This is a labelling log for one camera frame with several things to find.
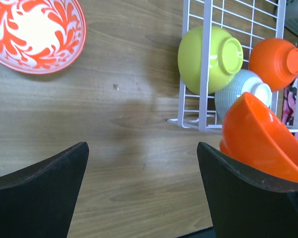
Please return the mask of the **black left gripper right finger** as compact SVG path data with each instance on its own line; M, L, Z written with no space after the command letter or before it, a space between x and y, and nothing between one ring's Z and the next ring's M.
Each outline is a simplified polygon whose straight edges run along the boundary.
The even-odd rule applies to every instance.
M298 238L298 183L197 146L199 169L218 238Z

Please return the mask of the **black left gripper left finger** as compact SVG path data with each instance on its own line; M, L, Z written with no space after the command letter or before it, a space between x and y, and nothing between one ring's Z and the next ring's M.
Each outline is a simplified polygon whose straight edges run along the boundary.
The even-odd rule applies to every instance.
M65 238L85 173L86 142L0 177L0 238Z

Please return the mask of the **white bowl orange pattern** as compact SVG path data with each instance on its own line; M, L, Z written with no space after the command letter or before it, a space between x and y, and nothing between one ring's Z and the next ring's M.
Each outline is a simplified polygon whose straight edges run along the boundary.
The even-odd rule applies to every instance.
M12 70L61 71L81 55L86 38L78 0L0 0L0 64Z

